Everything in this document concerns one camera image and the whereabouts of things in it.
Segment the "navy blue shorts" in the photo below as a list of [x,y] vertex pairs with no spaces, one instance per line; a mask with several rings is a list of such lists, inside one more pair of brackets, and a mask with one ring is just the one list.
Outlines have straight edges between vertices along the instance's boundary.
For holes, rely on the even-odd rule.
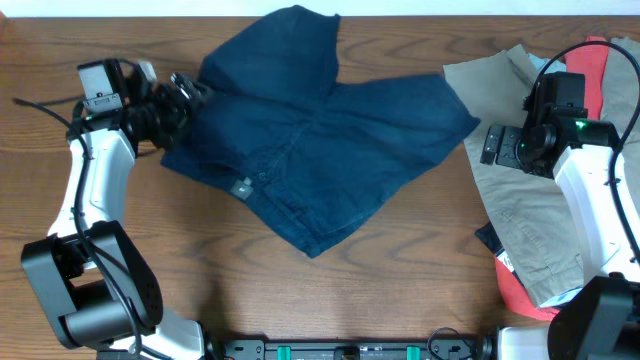
[[309,257],[353,234],[479,123],[439,74],[340,83],[339,25],[283,8],[207,55],[198,79],[214,96],[162,158],[241,200]]

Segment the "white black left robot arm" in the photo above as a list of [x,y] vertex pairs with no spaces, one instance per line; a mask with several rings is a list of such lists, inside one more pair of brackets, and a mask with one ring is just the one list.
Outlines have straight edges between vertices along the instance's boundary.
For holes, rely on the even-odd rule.
[[122,225],[137,146],[176,145],[213,94],[175,73],[158,84],[136,67],[79,73],[86,99],[69,122],[71,173],[47,236],[21,265],[57,340],[100,359],[216,359],[203,326],[163,304],[158,280]]

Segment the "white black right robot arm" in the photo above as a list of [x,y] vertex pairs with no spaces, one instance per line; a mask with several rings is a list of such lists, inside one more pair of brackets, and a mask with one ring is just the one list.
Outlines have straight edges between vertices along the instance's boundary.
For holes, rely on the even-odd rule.
[[639,255],[627,234],[638,229],[639,216],[614,153],[615,126],[588,119],[584,92],[581,74],[543,74],[524,100],[524,125],[493,125],[486,135],[481,163],[549,178],[561,189],[585,280],[548,326],[500,329],[495,359],[639,356]]

